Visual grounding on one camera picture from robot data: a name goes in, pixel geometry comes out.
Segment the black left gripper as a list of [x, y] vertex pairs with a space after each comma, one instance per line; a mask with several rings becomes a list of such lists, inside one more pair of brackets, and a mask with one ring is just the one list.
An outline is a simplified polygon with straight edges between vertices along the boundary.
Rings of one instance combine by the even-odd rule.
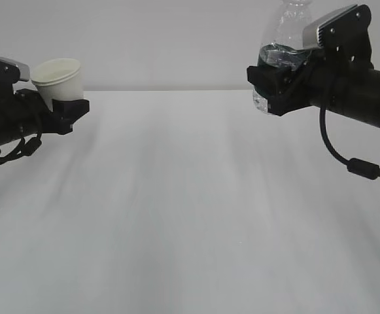
[[52, 100], [53, 111], [36, 90], [23, 88], [12, 91], [10, 97], [11, 137], [25, 137], [38, 133], [66, 135], [73, 131], [74, 123], [90, 111], [87, 99], [73, 101]]

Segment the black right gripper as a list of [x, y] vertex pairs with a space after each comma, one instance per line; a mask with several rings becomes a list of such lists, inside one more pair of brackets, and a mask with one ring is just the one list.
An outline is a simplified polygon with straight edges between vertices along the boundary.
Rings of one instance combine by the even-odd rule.
[[376, 71], [369, 60], [321, 50], [292, 50], [290, 66], [247, 67], [247, 80], [268, 101], [268, 114], [308, 107], [333, 113], [375, 113]]

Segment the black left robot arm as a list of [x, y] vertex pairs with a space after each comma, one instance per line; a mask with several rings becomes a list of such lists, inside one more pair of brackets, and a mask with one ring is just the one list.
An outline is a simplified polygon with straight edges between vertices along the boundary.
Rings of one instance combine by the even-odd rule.
[[90, 111], [87, 99], [53, 101], [50, 110], [40, 94], [21, 89], [0, 102], [0, 146], [33, 134], [65, 135]]

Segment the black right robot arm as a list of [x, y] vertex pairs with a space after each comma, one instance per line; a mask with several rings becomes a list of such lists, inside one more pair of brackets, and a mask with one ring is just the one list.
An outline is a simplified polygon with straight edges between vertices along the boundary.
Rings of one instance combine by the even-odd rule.
[[380, 71], [371, 63], [314, 51], [296, 70], [264, 62], [247, 68], [247, 80], [267, 100], [268, 113], [283, 116], [310, 106], [380, 128]]

